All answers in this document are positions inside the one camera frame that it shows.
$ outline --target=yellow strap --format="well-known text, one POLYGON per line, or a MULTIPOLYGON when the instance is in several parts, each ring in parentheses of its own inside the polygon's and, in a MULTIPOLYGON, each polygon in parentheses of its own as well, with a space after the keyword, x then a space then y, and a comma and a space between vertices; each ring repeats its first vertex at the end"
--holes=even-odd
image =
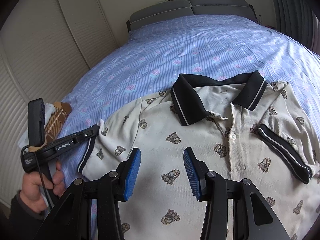
POLYGON ((41 145, 40 147, 29 146, 29 147, 28 147, 28 150, 29 150, 29 152, 34 153, 34 152, 36 152, 37 150, 42 149, 42 148, 43 148, 44 146, 46 146, 46 145, 47 145, 47 138, 44 140, 43 145, 41 145))

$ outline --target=gray curtain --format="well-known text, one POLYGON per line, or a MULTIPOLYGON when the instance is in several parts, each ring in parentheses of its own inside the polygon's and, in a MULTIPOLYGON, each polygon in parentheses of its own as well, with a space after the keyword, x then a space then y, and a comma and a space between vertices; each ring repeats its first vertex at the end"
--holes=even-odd
POLYGON ((276 10, 276 29, 308 49, 317 46, 318 19, 305 0, 273 0, 276 10))

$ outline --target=human hand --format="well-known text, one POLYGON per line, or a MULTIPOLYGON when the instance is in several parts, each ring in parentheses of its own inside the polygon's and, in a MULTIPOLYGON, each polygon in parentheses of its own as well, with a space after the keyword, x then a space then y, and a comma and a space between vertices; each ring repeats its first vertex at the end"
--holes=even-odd
MULTIPOLYGON (((45 187, 47 189, 53 189, 53 193, 59 197, 61 197, 66 190, 63 181, 64 174, 61 171, 61 168, 61 162, 57 161, 57 171, 52 178, 53 184, 44 174, 42 174, 45 187)), ((36 213, 40 213, 47 209, 47 205, 40 193, 39 186, 42 186, 39 172, 33 171, 23 175, 20 198, 33 212, 36 213)))

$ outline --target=person's wrist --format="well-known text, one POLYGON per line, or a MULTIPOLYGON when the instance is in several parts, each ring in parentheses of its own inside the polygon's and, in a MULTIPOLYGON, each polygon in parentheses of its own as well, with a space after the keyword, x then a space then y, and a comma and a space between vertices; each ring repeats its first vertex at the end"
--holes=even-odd
POLYGON ((30 199, 28 199, 28 197, 23 193, 23 191, 20 191, 19 193, 20 199, 23 201, 23 203, 25 203, 25 205, 30 208, 33 212, 40 214, 42 212, 42 210, 40 210, 35 201, 32 201, 30 199))

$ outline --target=black cable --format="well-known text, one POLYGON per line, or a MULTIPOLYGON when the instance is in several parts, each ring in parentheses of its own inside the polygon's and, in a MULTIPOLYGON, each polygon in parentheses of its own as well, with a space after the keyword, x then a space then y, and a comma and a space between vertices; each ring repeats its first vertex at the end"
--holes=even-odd
MULTIPOLYGON (((22 148, 21 153, 20 153, 21 156, 23 155, 24 150, 27 149, 28 147, 29 147, 29 145, 26 145, 25 147, 22 148)), ((48 202, 50 210, 52 210, 52 205, 51 205, 50 199, 48 197, 47 189, 45 188, 45 185, 44 185, 42 172, 41 172, 41 169, 40 169, 40 165, 39 165, 39 162, 38 162, 38 158, 37 158, 36 152, 34 152, 34 155, 35 155, 35 159, 36 159, 36 162, 37 162, 37 166, 38 166, 38 170, 39 170, 39 174, 40 174, 40 179, 41 179, 41 184, 42 184, 42 188, 44 190, 44 195, 45 195, 45 197, 47 199, 47 202, 48 202)))

